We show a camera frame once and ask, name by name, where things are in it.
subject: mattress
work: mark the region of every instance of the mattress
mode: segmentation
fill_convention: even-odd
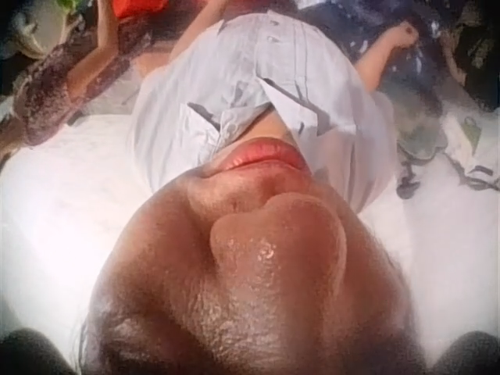
[[[20,152],[0,176],[2,303],[72,363],[99,270],[148,197],[126,122],[89,117]],[[497,193],[461,186],[436,158],[412,199],[393,181],[361,214],[409,281],[429,363],[468,331],[498,335],[498,209]]]

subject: nose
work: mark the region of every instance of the nose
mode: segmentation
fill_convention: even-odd
[[[210,241],[220,276],[254,292],[293,288],[299,296],[341,277],[345,265],[341,221],[318,198],[299,193],[217,220]]]
[[[252,332],[265,337],[276,328],[272,340],[283,352],[315,348],[311,333],[340,285],[346,258],[342,225],[321,201],[288,193],[225,216],[212,228],[211,249],[232,306],[252,312],[245,315]]]

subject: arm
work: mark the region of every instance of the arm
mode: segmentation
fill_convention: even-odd
[[[355,69],[366,86],[366,90],[374,91],[380,84],[382,73],[391,53],[395,48],[408,48],[413,45],[419,35],[409,23],[403,22],[386,30],[355,64]]]
[[[450,74],[459,84],[465,86],[467,74],[456,65],[455,57],[453,56],[453,50],[455,49],[455,46],[452,40],[452,36],[446,30],[441,35],[439,41],[441,42],[443,55],[445,55],[446,65],[448,66]]]
[[[118,55],[118,19],[111,0],[98,0],[97,48],[68,72],[66,84],[71,100],[79,98],[87,86]]]
[[[182,34],[170,53],[169,61],[175,60],[207,28],[222,20],[231,0],[207,0],[203,10]]]

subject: hand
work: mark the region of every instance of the hand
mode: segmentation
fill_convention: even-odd
[[[403,21],[387,30],[385,36],[393,48],[408,48],[418,41],[419,32],[408,21]]]

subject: white sheet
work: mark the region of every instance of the white sheet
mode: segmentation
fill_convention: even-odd
[[[18,154],[0,176],[2,297],[74,359],[95,278],[147,198],[124,148],[124,117],[96,116]],[[390,186],[363,214],[412,286],[433,362],[460,334],[498,335],[498,194],[459,186],[436,159],[409,201]]]

